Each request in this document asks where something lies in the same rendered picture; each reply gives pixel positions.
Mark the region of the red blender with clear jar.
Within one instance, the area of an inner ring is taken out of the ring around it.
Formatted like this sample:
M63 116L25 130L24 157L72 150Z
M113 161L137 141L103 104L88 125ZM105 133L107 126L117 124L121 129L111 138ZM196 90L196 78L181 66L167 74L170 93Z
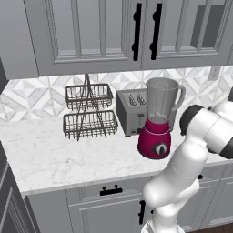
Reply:
M153 77L146 82L147 119L140 131L137 149L150 159L163 159L170 153L169 117L182 105L186 89L177 81Z

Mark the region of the silver toaster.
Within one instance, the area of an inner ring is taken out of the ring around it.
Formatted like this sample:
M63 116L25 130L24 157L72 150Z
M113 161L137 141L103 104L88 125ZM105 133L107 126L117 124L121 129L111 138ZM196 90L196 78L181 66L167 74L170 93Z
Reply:
M116 92L116 113L126 137L138 135L147 118L147 90L128 89Z

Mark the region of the grey drawer front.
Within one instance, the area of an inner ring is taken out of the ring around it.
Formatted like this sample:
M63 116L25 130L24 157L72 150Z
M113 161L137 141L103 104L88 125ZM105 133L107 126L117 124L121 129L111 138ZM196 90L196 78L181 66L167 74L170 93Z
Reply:
M70 188L66 190L67 203L69 205L74 205L103 198L120 197L127 194L140 194L142 192L143 186L149 180L150 177L137 177L85 187ZM102 190L102 187L113 189L115 185L123 188L123 192L113 195L100 196L99 191Z
M205 167L198 175L198 180L208 182L228 177L233 177L233 164Z

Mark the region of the grey base cupboard door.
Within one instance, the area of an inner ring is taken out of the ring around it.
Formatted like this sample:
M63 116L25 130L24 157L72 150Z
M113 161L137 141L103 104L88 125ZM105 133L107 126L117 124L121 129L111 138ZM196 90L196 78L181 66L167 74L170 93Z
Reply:
M213 210L209 220L211 227L233 222L233 177L220 181L216 200L212 204Z
M200 189L180 210L177 223L186 232L200 229L202 219L208 211L208 206L215 195L218 181L202 182Z
M69 206L74 233L141 233L149 210L145 207L143 224L139 225L140 194L103 198Z

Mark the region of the dark grey cabinet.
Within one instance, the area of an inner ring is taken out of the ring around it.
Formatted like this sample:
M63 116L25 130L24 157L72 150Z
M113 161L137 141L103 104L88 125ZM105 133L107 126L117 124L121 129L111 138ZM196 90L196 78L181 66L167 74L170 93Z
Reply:
M40 233L24 202L0 141L0 233Z

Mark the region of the grey wall cupboard door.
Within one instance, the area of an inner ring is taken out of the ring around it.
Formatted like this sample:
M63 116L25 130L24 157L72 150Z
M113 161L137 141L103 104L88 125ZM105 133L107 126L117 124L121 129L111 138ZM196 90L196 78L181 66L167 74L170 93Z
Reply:
M157 4L162 4L157 59L151 59ZM142 68L224 66L233 35L233 0L146 0Z
M41 76L134 71L140 0L24 0Z

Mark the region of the white wall socket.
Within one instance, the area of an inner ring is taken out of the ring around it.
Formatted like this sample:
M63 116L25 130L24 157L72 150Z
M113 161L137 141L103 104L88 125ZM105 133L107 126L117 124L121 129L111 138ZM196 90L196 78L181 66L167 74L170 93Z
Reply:
M215 81L218 79L220 67L212 66L208 75L208 81Z

